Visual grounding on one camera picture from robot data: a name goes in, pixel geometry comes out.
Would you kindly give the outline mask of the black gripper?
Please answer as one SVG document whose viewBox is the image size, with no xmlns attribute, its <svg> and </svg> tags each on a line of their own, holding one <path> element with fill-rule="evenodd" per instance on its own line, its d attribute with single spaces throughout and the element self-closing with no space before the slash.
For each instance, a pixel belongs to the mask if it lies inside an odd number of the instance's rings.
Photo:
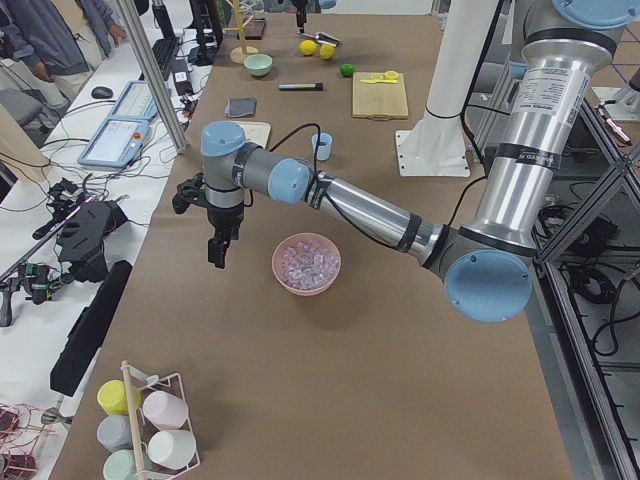
<svg viewBox="0 0 640 480">
<path fill-rule="evenodd" d="M 296 8 L 296 24 L 298 33 L 305 33 L 306 0 L 293 0 L 293 5 Z"/>
<path fill-rule="evenodd" d="M 238 204 L 230 208 L 209 205 L 207 218 L 214 228 L 214 236 L 208 240 L 207 260 L 216 268 L 224 269 L 231 241 L 239 239 L 240 226 L 244 220 L 244 205 Z"/>
</svg>

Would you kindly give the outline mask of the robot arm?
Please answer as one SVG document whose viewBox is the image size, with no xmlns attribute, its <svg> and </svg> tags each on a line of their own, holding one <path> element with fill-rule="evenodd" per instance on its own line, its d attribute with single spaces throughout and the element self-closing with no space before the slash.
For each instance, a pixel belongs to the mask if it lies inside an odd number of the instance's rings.
<svg viewBox="0 0 640 480">
<path fill-rule="evenodd" d="M 474 217 L 458 228 L 433 225 L 301 160 L 246 139 L 229 121 L 201 133 L 202 200 L 215 233 L 209 259 L 225 264 L 244 213 L 244 193 L 329 212 L 374 242 L 414 256 L 444 283 L 450 303 L 479 322 L 520 313 L 532 291 L 532 228 L 593 75 L 609 65 L 635 1 L 520 1 L 511 75 L 519 80 Z"/>
</svg>

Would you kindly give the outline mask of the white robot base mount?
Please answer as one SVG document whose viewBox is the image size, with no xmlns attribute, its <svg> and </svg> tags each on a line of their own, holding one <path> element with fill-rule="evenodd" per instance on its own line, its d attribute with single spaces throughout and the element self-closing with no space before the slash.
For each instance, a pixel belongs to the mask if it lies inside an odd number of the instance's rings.
<svg viewBox="0 0 640 480">
<path fill-rule="evenodd" d="M 396 132 L 401 176 L 470 175 L 463 108 L 486 36 L 499 10 L 497 1 L 451 3 L 424 115 L 412 129 Z"/>
</svg>

